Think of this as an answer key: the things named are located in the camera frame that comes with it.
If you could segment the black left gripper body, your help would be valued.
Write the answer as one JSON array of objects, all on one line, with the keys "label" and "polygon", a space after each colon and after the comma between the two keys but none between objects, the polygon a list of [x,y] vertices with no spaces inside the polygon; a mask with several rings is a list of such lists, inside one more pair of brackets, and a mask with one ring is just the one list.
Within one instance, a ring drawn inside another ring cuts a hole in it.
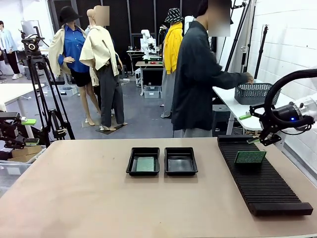
[{"label": "black left gripper body", "polygon": [[23,149],[26,146],[24,139],[17,140],[18,126],[22,125],[18,112],[0,112],[0,141],[8,149]]}]

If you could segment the green perforated circuit board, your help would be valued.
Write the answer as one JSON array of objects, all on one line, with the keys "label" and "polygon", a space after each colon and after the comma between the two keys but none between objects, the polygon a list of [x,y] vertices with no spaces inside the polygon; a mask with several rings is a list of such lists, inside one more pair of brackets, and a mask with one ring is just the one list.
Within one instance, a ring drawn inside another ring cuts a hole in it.
[{"label": "green perforated circuit board", "polygon": [[153,172],[155,170],[154,157],[139,157],[137,159],[137,172]]},{"label": "green perforated circuit board", "polygon": [[266,151],[238,151],[236,164],[260,164],[266,156]]}]

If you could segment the person's right forearm dark sleeve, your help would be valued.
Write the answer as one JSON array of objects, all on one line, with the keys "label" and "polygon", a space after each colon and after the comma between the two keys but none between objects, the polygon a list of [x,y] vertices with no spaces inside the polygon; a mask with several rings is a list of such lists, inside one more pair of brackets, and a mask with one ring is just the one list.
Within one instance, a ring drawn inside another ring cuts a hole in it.
[{"label": "person's right forearm dark sleeve", "polygon": [[225,71],[220,71],[219,74],[212,77],[212,85],[219,87],[221,89],[232,89],[240,84],[245,84],[249,82],[248,73],[230,73]]}]

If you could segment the grey woven plastic basket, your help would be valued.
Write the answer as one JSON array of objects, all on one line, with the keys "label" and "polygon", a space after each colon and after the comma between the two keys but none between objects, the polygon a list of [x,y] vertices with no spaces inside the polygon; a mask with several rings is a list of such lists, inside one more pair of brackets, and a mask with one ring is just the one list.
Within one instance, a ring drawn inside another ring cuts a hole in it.
[{"label": "grey woven plastic basket", "polygon": [[240,84],[235,88],[234,99],[241,105],[263,104],[272,86],[270,83]]}]

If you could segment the white side table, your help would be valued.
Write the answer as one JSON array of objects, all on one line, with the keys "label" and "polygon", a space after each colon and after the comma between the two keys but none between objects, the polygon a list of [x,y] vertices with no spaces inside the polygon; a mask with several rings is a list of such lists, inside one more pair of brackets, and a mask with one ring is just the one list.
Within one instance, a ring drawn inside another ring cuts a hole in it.
[{"label": "white side table", "polygon": [[218,87],[213,87],[212,89],[230,110],[230,117],[226,131],[227,135],[232,134],[235,119],[237,119],[245,130],[261,131],[262,128],[257,117],[250,117],[244,120],[239,119],[239,117],[245,115],[249,111],[250,105],[241,105],[235,100],[235,89],[225,90]]}]

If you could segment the white round-cornered table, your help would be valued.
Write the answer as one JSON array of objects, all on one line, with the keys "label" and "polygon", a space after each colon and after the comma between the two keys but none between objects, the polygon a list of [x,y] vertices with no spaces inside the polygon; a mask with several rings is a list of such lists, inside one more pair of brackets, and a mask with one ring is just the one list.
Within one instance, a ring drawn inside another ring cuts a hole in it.
[{"label": "white round-cornered table", "polygon": [[33,92],[32,83],[1,83],[0,84],[0,110],[6,111],[6,105],[13,102],[17,102],[20,112],[23,116],[26,116],[22,104],[22,98],[25,94]]}]

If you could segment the black slotted PCB rack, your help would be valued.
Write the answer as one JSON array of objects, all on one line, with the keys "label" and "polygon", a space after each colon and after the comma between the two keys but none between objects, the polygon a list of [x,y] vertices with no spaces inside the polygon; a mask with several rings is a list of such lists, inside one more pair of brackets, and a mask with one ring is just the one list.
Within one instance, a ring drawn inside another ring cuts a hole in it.
[{"label": "black slotted PCB rack", "polygon": [[249,135],[220,135],[219,149],[249,211],[254,216],[309,216],[313,207],[289,187],[266,156],[260,164],[236,164],[238,151],[261,151]]}]

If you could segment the white storage box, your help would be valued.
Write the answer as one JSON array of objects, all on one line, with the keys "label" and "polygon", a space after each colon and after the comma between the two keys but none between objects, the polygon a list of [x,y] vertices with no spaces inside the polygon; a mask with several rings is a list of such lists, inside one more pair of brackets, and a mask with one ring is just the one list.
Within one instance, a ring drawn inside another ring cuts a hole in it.
[{"label": "white storage box", "polygon": [[61,94],[61,96],[65,96],[65,97],[71,97],[73,95],[77,95],[78,91],[77,91],[77,87],[59,87],[59,92]]}]

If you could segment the person in dark shirt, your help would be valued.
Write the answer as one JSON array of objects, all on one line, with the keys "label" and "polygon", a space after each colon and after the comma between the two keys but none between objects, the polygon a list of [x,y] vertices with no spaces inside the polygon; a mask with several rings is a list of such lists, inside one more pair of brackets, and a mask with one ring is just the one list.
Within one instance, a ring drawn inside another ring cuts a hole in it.
[{"label": "person in dark shirt", "polygon": [[171,122],[184,138],[212,136],[212,77],[222,71],[208,32],[231,25],[231,0],[202,0],[180,45]]}]

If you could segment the thin black pole stand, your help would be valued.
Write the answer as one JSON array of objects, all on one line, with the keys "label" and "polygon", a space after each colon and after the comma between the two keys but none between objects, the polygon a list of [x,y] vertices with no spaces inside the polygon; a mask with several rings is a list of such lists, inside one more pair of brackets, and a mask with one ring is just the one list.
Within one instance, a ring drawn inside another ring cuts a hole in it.
[{"label": "thin black pole stand", "polygon": [[257,59],[254,79],[257,79],[257,77],[258,77],[258,72],[260,69],[260,64],[261,64],[261,59],[262,59],[262,55],[263,55],[263,51],[264,51],[264,44],[265,44],[267,32],[268,32],[268,25],[266,24],[264,26],[263,35],[262,35],[262,39],[261,39],[261,44],[260,44],[259,55],[258,55],[258,59]]}]

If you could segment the black light stand tripod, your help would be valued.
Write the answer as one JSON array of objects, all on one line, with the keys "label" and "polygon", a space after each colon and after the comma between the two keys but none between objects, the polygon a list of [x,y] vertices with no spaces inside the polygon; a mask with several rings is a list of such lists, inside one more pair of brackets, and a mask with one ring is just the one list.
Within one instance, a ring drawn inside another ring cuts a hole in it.
[{"label": "black light stand tripod", "polygon": [[224,71],[248,71],[255,7],[256,0],[241,0],[240,5],[233,6],[232,18],[236,18],[237,21],[231,28],[233,30],[233,40],[229,46],[228,59],[223,68]]}]

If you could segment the person in light blue shirt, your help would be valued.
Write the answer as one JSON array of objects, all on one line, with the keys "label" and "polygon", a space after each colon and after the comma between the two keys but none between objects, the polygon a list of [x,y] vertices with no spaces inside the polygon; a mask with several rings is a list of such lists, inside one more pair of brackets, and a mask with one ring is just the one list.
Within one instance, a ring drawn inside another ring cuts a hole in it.
[{"label": "person in light blue shirt", "polygon": [[3,51],[6,55],[7,61],[13,71],[12,79],[16,80],[22,77],[22,74],[20,73],[18,63],[17,63],[17,46],[15,44],[15,41],[13,40],[13,37],[11,35],[11,32],[4,27],[3,21],[0,20],[0,42],[3,46]]}]

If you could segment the clear plastic storage bin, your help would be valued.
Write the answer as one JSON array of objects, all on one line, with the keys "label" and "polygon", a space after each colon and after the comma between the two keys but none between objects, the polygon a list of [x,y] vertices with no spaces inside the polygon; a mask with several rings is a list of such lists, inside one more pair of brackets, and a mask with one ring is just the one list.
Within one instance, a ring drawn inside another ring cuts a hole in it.
[{"label": "clear plastic storage bin", "polygon": [[145,99],[159,99],[161,87],[160,86],[145,86],[144,98]]}]

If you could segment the mannequin with yellow hoodie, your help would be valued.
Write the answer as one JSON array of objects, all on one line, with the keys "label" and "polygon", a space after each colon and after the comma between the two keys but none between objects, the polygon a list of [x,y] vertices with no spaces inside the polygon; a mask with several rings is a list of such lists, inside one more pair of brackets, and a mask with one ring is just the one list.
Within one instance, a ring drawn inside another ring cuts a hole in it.
[{"label": "mannequin with yellow hoodie", "polygon": [[164,110],[161,114],[162,119],[170,118],[172,112],[172,100],[174,92],[177,59],[180,45],[183,39],[183,17],[179,8],[168,10],[165,22],[170,24],[163,45],[163,75],[162,92]]}]

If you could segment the white back desk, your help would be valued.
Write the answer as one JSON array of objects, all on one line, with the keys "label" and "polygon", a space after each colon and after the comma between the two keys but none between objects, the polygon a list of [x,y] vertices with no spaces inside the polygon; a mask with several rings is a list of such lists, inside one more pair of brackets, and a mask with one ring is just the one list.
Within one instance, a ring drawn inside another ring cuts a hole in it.
[{"label": "white back desk", "polygon": [[131,75],[135,74],[135,66],[136,63],[139,61],[143,61],[143,56],[145,55],[142,51],[134,51],[134,50],[127,50],[126,53],[129,55],[130,64],[131,64]]}]

